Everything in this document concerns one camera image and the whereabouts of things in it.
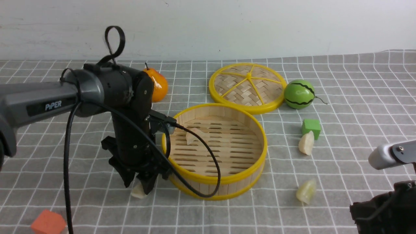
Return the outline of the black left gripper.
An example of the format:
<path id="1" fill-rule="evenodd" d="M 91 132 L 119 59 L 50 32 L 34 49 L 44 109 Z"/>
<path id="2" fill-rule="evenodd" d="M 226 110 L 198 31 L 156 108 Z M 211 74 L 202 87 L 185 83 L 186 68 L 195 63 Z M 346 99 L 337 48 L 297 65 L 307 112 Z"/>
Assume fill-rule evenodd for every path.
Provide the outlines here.
<path id="1" fill-rule="evenodd" d="M 151 143 L 156 142 L 156 132 L 173 133 L 173 119 L 154 110 L 144 119 L 140 119 L 138 113 L 132 110 L 123 110 L 121 113 L 140 127 L 140 131 L 112 113 L 115 136 L 107 136 L 101 145 L 112 154 L 109 164 L 119 173 L 125 188 L 131 185 L 134 178 L 138 178 L 144 194 L 148 195 L 153 190 L 158 175 L 167 179 L 172 174 L 168 163 Z"/>

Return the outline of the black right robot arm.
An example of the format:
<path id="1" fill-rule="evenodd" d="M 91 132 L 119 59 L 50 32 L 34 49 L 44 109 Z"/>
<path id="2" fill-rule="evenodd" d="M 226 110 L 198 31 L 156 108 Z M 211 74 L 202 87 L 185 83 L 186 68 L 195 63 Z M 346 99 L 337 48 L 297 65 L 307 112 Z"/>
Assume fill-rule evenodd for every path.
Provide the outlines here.
<path id="1" fill-rule="evenodd" d="M 415 181 L 397 182 L 393 191 L 355 202 L 349 209 L 360 234 L 414 234 Z"/>

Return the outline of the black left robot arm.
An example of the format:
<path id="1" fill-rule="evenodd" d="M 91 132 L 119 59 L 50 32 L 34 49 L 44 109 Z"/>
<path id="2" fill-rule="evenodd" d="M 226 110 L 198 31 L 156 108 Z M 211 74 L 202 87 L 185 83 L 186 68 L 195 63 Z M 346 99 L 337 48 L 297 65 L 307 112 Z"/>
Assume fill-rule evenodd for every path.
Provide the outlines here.
<path id="1" fill-rule="evenodd" d="M 112 157 L 109 164 L 121 176 L 125 187 L 137 178 L 148 194 L 156 178 L 168 179 L 171 169 L 167 156 L 150 145 L 156 132 L 162 131 L 157 120 L 171 117 L 151 109 L 154 82 L 145 71 L 110 62 L 85 64 L 70 70 L 60 81 L 2 84 L 1 91 L 1 163 L 17 151 L 16 130 L 62 113 L 70 112 L 79 101 L 109 106 L 131 120 L 141 131 L 112 113 L 115 136 L 101 141 Z"/>

